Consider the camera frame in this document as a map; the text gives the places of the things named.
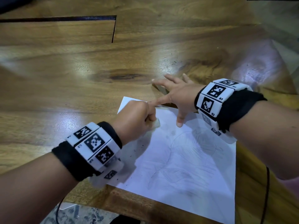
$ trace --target paper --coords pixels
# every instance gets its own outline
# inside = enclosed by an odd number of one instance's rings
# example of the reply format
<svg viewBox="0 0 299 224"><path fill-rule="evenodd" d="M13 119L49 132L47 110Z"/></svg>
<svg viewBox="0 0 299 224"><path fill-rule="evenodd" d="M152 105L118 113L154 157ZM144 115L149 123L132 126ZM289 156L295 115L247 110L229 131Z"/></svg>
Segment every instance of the paper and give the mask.
<svg viewBox="0 0 299 224"><path fill-rule="evenodd" d="M124 97L119 111L130 101ZM124 168L110 185L225 223L235 223L236 143L227 144L199 114L176 126L178 110L156 108L161 126L120 151Z"/></svg>

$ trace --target black fabric strap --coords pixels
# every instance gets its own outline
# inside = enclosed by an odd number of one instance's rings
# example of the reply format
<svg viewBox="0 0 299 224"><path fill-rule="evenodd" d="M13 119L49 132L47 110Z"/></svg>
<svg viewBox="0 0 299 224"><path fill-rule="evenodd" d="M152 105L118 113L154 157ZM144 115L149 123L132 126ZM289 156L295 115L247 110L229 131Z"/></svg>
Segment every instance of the black fabric strap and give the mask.
<svg viewBox="0 0 299 224"><path fill-rule="evenodd" d="M121 142L121 139L119 138L119 136L116 134L115 130L109 123L100 122L100 123L98 123L98 126L102 127L104 129L104 131L106 131L107 134L109 134L110 137L112 137L112 139L115 141L115 143L118 145L118 147L120 149L122 149L123 144Z"/></svg>
<svg viewBox="0 0 299 224"><path fill-rule="evenodd" d="M194 101L195 104L197 104L199 94L200 92L196 96L197 99ZM212 120L218 122L219 130L222 130L225 133L226 130L229 131L229 127L232 123L246 115L258 101L267 101L267 99L264 98L261 93L245 89L235 91L225 102L223 102L222 108L216 118L196 105L195 107L197 110L200 109L200 111L205 113Z"/></svg>
<svg viewBox="0 0 299 224"><path fill-rule="evenodd" d="M52 149L52 153L62 162L77 181L82 181L93 174L99 175L89 163L67 141Z"/></svg>

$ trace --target pink fabric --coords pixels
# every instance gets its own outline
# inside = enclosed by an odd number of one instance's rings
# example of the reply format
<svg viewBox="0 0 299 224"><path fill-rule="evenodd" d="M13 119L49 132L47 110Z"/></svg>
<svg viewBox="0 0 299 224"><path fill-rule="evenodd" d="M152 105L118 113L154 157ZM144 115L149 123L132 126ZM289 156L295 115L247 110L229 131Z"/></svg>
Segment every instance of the pink fabric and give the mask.
<svg viewBox="0 0 299 224"><path fill-rule="evenodd" d="M299 199L299 177L290 180L280 180Z"/></svg>

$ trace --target table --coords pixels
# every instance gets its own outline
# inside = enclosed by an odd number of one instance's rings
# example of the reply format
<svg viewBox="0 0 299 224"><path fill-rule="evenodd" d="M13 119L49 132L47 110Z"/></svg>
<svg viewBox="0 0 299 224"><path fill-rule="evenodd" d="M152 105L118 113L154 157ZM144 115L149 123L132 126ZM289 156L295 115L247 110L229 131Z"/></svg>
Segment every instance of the table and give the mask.
<svg viewBox="0 0 299 224"><path fill-rule="evenodd" d="M116 15L116 20L0 23L0 173L39 157L69 132L109 120L123 96L162 94L152 78L226 77L299 109L289 73L246 0L37 0L4 19ZM260 223L266 168L237 143L236 223ZM81 182L65 199L150 223L212 220ZM265 223L297 223L299 205L271 174Z"/></svg>

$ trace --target gray floor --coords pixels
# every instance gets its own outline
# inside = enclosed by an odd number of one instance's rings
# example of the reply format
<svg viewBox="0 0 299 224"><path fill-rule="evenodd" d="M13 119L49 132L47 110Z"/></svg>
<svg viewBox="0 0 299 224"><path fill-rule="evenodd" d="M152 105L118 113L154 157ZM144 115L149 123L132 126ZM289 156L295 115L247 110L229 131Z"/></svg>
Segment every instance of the gray floor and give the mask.
<svg viewBox="0 0 299 224"><path fill-rule="evenodd" d="M299 92L299 2L250 1L252 10L263 23L293 78ZM55 211L41 224L56 224ZM96 208L74 205L60 210L60 224L108 224L118 214Z"/></svg>

